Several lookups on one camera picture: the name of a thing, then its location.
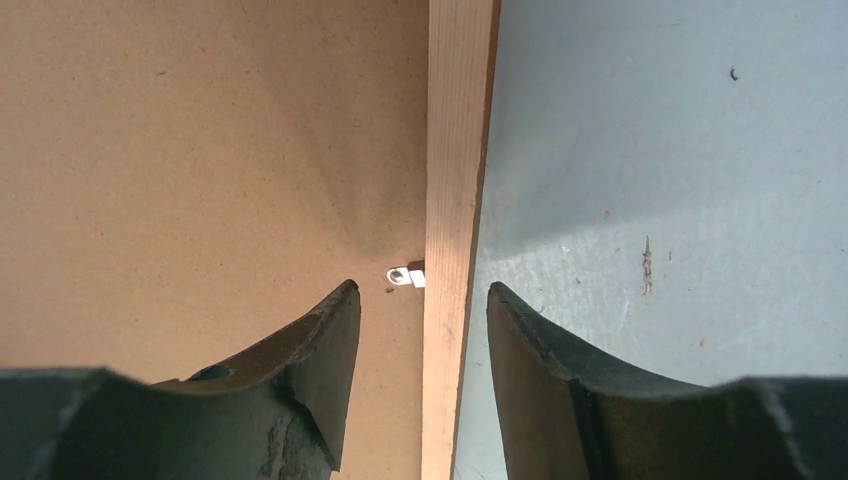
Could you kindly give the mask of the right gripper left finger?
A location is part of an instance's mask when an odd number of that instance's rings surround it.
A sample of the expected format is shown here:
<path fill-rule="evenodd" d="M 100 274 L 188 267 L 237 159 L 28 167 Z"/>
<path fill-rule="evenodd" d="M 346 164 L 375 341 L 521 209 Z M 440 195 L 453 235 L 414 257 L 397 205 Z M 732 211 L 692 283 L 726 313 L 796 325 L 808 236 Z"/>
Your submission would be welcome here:
<path fill-rule="evenodd" d="M 327 479 L 360 337 L 357 284 L 185 380 L 107 368 L 1 373 L 5 479 Z"/>

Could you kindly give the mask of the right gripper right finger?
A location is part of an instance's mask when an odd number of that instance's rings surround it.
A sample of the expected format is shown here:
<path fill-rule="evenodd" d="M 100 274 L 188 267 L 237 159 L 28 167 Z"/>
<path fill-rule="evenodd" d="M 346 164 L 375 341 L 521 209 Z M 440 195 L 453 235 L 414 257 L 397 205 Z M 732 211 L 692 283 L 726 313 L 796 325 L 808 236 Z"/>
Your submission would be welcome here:
<path fill-rule="evenodd" d="M 487 328 L 511 479 L 847 475 L 843 377 L 677 381 L 591 345 L 500 282 Z"/>

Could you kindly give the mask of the brown cardboard backing board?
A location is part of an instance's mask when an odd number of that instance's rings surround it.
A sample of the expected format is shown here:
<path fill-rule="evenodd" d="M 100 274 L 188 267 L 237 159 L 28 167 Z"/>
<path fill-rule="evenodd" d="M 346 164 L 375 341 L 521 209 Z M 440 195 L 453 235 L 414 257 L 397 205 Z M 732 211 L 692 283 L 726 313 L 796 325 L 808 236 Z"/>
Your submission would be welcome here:
<path fill-rule="evenodd" d="M 1 363 L 185 378 L 346 279 L 340 477 L 416 479 L 424 1 L 5 1 Z"/>

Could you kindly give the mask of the light wooden picture frame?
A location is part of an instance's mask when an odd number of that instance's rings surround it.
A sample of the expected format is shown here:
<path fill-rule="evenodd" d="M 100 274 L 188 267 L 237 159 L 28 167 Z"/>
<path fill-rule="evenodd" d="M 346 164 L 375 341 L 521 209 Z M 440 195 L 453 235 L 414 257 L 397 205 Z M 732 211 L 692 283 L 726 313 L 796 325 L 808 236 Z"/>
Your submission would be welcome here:
<path fill-rule="evenodd" d="M 453 476 L 501 4 L 429 4 L 421 476 Z"/>

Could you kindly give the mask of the small metal frame clip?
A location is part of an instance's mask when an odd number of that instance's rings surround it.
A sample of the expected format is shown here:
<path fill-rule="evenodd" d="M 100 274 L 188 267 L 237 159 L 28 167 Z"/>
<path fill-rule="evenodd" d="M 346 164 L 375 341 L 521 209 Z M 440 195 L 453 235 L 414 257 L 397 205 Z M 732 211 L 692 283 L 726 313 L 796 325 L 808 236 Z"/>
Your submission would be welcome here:
<path fill-rule="evenodd" d="M 417 260 L 403 266 L 391 267 L 386 272 L 387 281 L 395 287 L 426 287 L 425 261 Z"/>

